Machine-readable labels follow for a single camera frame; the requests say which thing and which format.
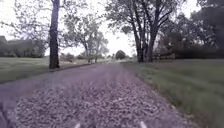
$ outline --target grass verge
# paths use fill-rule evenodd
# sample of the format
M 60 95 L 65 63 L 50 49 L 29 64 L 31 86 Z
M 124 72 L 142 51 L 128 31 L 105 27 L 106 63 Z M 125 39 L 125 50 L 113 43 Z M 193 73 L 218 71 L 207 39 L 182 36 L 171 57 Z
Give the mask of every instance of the grass verge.
M 124 65 L 202 128 L 224 128 L 224 60 Z
M 84 62 L 75 64 L 60 62 L 60 69 L 49 70 L 48 60 L 44 58 L 0 58 L 0 83 L 84 65 L 86 65 Z

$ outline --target shrub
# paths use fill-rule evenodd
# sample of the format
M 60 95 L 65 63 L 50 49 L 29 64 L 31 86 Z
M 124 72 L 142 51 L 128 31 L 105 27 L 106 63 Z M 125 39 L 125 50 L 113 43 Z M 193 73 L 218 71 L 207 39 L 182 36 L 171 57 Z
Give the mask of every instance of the shrub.
M 75 56 L 70 54 L 70 53 L 67 53 L 67 54 L 62 53 L 61 56 L 60 56 L 60 60 L 72 63 L 75 60 Z
M 122 51 L 122 50 L 119 50 L 116 55 L 115 55 L 115 58 L 117 60 L 122 60 L 122 59 L 125 59 L 126 55 L 125 53 Z

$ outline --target path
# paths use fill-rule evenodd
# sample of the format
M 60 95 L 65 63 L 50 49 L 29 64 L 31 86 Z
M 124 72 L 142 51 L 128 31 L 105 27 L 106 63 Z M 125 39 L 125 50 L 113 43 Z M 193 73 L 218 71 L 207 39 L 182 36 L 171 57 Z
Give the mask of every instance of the path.
M 0 101 L 18 128 L 188 127 L 173 107 L 120 64 L 6 83 L 0 85 Z

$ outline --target bush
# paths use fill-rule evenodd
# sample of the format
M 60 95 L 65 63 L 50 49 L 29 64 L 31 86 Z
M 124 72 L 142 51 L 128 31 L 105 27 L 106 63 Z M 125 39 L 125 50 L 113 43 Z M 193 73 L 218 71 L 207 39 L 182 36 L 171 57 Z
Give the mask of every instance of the bush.
M 83 55 L 78 55 L 76 58 L 79 59 L 79 60 L 84 60 L 84 59 L 86 59 L 86 57 L 83 56 Z
M 70 53 L 68 53 L 68 54 L 62 53 L 61 56 L 60 56 L 60 60 L 72 63 L 75 60 L 75 56 L 70 54 Z
M 122 59 L 125 59 L 126 55 L 125 53 L 122 51 L 122 50 L 119 50 L 116 55 L 115 55 L 115 58 L 117 60 L 122 60 Z

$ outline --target green lawn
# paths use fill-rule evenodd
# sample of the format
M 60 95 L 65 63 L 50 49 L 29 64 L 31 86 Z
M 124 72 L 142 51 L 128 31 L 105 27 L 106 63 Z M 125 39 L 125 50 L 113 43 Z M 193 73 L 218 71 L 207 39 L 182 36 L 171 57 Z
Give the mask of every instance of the green lawn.
M 124 65 L 201 128 L 224 128 L 224 60 Z
M 62 69 L 84 64 L 60 62 Z M 48 59 L 0 58 L 0 83 L 49 72 Z

